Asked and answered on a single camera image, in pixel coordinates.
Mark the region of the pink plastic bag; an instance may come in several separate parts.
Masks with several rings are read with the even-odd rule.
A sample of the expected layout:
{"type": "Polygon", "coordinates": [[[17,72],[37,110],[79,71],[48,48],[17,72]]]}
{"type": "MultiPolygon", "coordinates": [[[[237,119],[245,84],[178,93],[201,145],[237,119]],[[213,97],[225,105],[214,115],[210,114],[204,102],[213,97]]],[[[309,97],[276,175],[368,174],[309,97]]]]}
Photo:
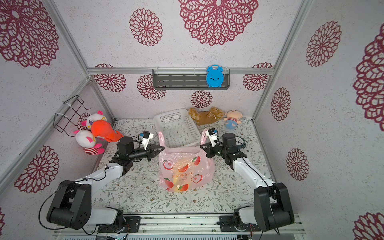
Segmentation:
{"type": "Polygon", "coordinates": [[[161,132],[159,140],[160,146],[165,148],[159,154],[160,187],[169,192],[181,193],[212,181],[215,161],[206,157],[200,147],[168,148],[161,132]]]}

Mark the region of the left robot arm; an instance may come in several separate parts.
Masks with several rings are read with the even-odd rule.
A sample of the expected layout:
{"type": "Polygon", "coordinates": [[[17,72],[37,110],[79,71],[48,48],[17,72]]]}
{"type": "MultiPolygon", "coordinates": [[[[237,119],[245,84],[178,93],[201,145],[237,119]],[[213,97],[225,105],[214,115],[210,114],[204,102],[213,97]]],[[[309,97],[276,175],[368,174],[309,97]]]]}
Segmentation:
{"type": "Polygon", "coordinates": [[[75,181],[63,181],[50,195],[51,205],[47,212],[47,222],[57,225],[56,230],[84,229],[86,225],[95,226],[99,232],[122,232],[128,225],[123,211],[110,207],[94,208],[94,193],[103,186],[118,179],[142,159],[151,161],[165,148],[152,144],[153,134],[144,131],[139,136],[125,136],[117,142],[117,150],[112,160],[88,176],[75,181]]]}

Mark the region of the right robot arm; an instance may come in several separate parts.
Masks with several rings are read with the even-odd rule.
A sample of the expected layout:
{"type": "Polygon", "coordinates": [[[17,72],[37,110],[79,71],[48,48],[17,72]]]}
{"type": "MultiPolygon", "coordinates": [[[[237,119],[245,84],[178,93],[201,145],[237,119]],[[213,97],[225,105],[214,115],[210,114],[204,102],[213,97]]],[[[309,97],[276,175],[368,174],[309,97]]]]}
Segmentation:
{"type": "Polygon", "coordinates": [[[222,232],[267,232],[295,222],[288,188],[283,183],[275,183],[263,175],[237,146],[236,135],[225,133],[218,136],[217,130],[205,130],[201,149],[208,158],[221,157],[226,165],[238,173],[254,190],[253,206],[234,210],[232,216],[221,216],[218,225],[222,232]]]}

